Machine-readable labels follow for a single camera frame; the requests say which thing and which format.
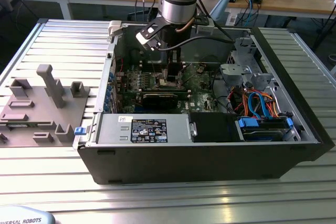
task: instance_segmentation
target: aluminum extrusion table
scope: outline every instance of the aluminum extrusion table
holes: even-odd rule
[[[107,27],[108,22],[75,20],[37,24],[0,76],[0,106],[11,94],[8,85],[14,77],[43,85],[34,77],[35,70],[47,62],[64,85],[80,80],[91,87],[82,120],[88,124],[108,46]],[[280,33],[269,35],[275,36],[270,39],[293,43],[289,40],[295,35]],[[322,63],[312,55],[281,57],[284,66],[299,70],[296,81],[307,87],[305,97],[312,100],[312,108],[336,139],[335,91],[329,92],[333,87],[327,74],[317,72],[325,71]],[[308,71],[317,73],[313,84],[304,83],[304,75],[311,74]],[[0,206],[18,204],[50,211],[62,224],[335,223],[335,167],[332,149],[315,162],[297,165],[280,179],[102,186],[93,182],[71,147],[0,148]]]

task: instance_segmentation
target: power supply label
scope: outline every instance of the power supply label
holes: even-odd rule
[[[166,119],[132,120],[132,143],[167,143]]]

